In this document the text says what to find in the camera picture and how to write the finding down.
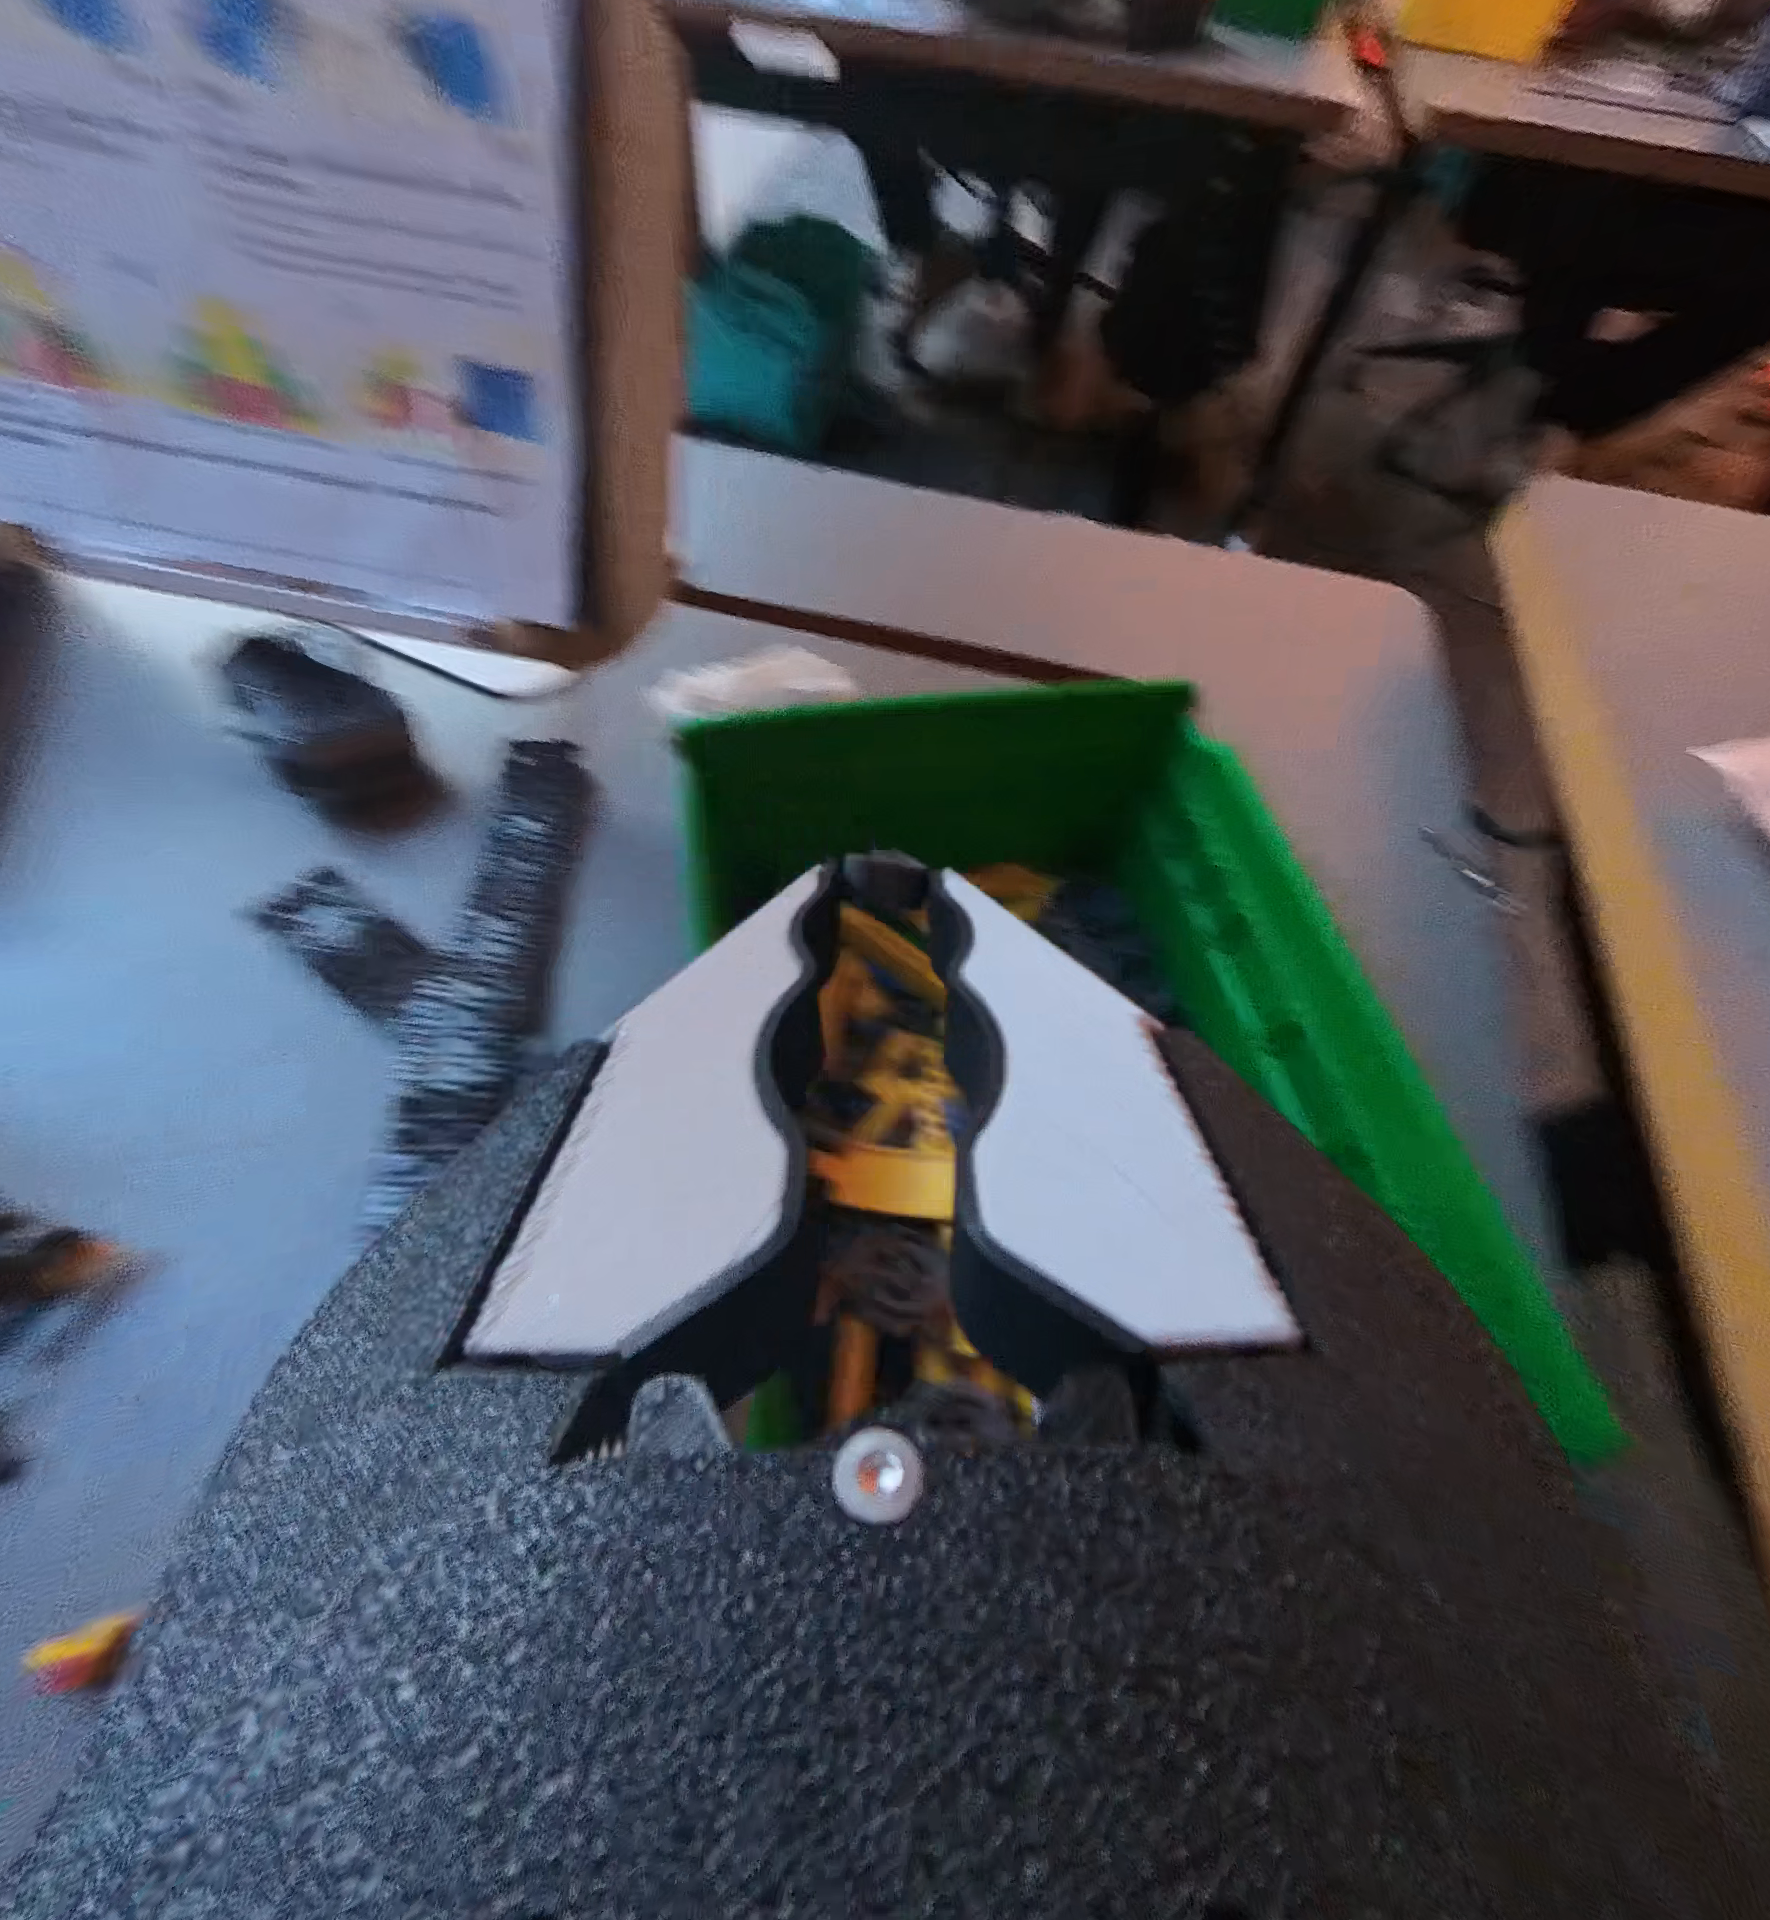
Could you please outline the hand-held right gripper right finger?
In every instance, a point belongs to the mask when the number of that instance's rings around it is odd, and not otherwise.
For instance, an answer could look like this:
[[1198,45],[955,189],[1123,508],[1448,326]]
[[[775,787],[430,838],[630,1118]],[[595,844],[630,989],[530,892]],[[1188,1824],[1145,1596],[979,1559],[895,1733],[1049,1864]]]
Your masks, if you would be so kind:
[[960,873],[925,873],[950,989],[955,1319],[987,1356],[1300,1350],[1157,1019]]

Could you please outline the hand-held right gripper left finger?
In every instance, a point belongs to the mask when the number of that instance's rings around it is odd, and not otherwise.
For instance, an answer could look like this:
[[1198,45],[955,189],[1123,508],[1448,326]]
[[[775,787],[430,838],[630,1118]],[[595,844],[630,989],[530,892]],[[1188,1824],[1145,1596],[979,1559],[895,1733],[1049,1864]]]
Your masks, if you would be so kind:
[[845,873],[806,868],[606,1034],[467,1318],[467,1365],[630,1365],[787,1265],[837,906]]

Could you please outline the pile of toy building parts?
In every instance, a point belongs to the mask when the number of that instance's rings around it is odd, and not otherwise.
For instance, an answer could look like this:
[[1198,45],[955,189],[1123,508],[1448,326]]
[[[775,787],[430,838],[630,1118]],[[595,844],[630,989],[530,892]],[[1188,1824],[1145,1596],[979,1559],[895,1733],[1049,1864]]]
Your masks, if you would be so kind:
[[925,958],[925,906],[837,906],[823,979],[823,1078],[799,1097],[823,1280],[799,1365],[755,1394],[762,1444],[823,1444],[898,1415],[925,1444],[1155,1444],[1198,1457],[1188,1403],[1155,1380],[1031,1394],[998,1372],[955,1318],[955,1148],[950,983]]

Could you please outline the green plastic bin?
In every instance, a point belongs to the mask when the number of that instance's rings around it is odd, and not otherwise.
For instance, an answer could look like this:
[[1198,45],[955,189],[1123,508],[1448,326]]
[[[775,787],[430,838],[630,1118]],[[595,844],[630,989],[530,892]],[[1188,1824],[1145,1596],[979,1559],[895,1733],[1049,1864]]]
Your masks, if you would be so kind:
[[1456,1280],[1566,1463],[1632,1429],[1256,769],[1188,680],[1049,680],[704,718],[680,758],[686,952],[845,850],[1111,879],[1188,1024]]

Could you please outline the yellow red toy connector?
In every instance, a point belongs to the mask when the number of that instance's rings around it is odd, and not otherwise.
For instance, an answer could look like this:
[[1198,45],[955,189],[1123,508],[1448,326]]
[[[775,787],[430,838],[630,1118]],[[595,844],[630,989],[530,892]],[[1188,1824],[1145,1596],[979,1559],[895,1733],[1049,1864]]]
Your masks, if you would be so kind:
[[36,1695],[102,1695],[118,1683],[129,1655],[132,1655],[132,1629],[138,1629],[148,1614],[107,1614],[107,1621],[86,1621],[42,1647],[23,1655],[23,1671]]

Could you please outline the grey desk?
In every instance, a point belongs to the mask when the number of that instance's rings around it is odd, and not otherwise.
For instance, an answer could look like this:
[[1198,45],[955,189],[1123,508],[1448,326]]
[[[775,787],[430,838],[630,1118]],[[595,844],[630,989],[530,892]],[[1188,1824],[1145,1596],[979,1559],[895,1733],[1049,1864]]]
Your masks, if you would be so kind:
[[549,1038],[606,1034],[686,967],[680,780],[649,680],[867,621],[1052,669],[1175,674],[1242,755],[1319,879],[1464,1148],[1514,1199],[1514,1050],[1489,912],[1426,850],[1471,813],[1440,621],[1368,578],[1118,534],[955,492],[680,447],[680,578],[755,621],[667,606],[565,680],[459,657],[500,700],[381,658],[452,807],[336,838],[224,735],[211,657],[242,626],[129,587],[67,587],[0,780],[0,1199],[138,1260],[107,1319],[0,1372],[0,1870],[76,1768],[94,1700],[42,1700],[23,1647],[156,1592],[253,1384],[348,1270],[394,1050],[246,906],[348,868],[446,942],[509,741],[576,741],[595,780]]

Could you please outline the long grey toy track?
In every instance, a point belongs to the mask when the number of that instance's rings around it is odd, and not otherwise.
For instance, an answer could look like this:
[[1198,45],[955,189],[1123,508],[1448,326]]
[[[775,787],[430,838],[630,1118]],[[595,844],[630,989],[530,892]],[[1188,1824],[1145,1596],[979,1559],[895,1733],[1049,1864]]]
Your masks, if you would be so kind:
[[569,741],[515,741],[459,934],[394,1004],[394,1101],[361,1207],[363,1247],[509,1113],[549,1024],[583,829],[583,755]]

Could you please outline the grey toy brick block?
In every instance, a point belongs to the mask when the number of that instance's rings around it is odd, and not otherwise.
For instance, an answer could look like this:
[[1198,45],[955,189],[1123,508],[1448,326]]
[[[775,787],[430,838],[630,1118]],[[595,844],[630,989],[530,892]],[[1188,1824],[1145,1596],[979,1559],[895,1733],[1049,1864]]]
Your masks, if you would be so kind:
[[258,769],[336,829],[412,829],[446,807],[446,780],[405,708],[325,658],[312,630],[242,630],[218,658],[224,726]]

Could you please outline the workbench table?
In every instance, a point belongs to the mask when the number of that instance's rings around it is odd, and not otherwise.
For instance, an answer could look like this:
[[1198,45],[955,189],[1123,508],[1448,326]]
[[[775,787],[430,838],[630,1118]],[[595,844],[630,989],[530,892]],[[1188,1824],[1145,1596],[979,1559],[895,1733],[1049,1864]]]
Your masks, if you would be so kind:
[[1533,477],[1489,528],[1696,1337],[1770,1581],[1770,517]]

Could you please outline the teal bag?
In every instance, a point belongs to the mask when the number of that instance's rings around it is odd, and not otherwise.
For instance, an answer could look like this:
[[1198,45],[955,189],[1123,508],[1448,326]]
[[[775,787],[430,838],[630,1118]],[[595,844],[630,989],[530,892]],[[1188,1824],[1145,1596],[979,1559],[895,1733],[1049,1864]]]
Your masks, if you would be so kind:
[[680,409],[699,434],[823,454],[859,403],[878,256],[813,213],[755,217],[680,291]]

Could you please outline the instruction sign stand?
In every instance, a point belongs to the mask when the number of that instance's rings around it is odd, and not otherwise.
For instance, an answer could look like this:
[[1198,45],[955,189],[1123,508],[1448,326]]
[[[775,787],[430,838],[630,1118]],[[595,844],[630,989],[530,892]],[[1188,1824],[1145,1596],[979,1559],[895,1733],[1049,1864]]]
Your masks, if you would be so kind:
[[667,606],[660,9],[0,9],[0,557],[595,669]]

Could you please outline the wooden background table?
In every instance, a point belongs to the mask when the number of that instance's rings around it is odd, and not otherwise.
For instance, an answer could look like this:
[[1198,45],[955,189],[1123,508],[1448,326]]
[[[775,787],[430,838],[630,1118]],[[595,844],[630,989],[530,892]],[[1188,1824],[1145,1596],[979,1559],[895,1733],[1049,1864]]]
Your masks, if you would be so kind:
[[[1362,110],[1342,27],[1307,45],[1205,27],[1196,55],[1133,55],[1078,38],[1017,38],[973,9],[737,9],[673,0],[673,38],[730,38],[730,20],[813,38],[837,64],[895,64],[919,77],[1041,88],[1111,108],[1230,110],[1284,133],[1334,133]],[[1720,122],[1544,92],[1524,64],[1481,64],[1389,45],[1389,88],[1418,144],[1471,154],[1561,163],[1588,175],[1687,182],[1770,207],[1770,147]]]

